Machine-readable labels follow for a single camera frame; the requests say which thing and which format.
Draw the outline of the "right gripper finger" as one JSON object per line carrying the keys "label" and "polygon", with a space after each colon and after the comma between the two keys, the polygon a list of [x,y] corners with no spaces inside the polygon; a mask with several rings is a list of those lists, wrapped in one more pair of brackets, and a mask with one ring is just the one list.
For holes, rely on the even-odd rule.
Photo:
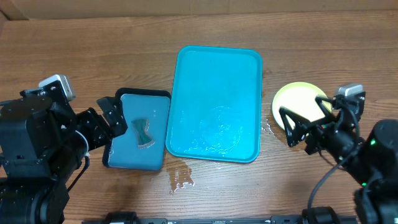
{"label": "right gripper finger", "polygon": [[331,123],[337,121],[336,116],[332,113],[332,100],[330,98],[322,95],[317,95],[315,97],[315,102],[323,113],[323,117],[316,120],[316,123]]}
{"label": "right gripper finger", "polygon": [[289,147],[294,147],[306,138],[312,122],[283,106],[280,107],[279,114],[284,125],[287,144]]}

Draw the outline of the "yellow plate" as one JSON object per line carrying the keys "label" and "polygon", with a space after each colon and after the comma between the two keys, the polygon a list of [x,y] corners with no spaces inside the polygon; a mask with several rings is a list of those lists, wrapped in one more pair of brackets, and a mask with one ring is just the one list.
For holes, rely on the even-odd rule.
{"label": "yellow plate", "polygon": [[325,117],[315,101],[316,96],[326,96],[317,86],[307,82],[294,82],[283,86],[272,101],[272,114],[276,123],[284,129],[279,113],[281,106],[308,119],[316,121]]}

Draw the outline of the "green and yellow sponge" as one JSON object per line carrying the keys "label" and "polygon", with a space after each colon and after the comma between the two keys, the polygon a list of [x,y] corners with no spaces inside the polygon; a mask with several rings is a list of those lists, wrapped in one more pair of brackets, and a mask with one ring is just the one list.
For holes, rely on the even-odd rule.
{"label": "green and yellow sponge", "polygon": [[139,149],[151,147],[154,144],[153,137],[148,133],[149,120],[144,118],[135,119],[131,122],[132,129],[136,135]]}

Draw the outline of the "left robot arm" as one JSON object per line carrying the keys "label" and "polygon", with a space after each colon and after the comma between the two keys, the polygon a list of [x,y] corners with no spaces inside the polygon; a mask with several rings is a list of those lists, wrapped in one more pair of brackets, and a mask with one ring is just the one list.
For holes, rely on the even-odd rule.
{"label": "left robot arm", "polygon": [[1,108],[1,223],[62,223],[75,170],[87,152],[124,134],[127,124],[114,98],[75,114],[62,91],[23,91]]}

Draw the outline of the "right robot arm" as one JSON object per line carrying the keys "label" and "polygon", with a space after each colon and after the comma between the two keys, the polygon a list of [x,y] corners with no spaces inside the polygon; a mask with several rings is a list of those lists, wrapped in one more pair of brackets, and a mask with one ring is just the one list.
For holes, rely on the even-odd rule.
{"label": "right robot arm", "polygon": [[319,188],[338,169],[346,171],[361,185],[354,193],[361,223],[397,223],[397,120],[380,120],[368,138],[362,138],[359,120],[364,100],[364,93],[333,98],[318,96],[315,101],[325,116],[316,121],[280,107],[290,147],[304,141],[307,154],[327,151],[336,161],[312,190],[302,223],[342,222],[332,208],[312,205]]}

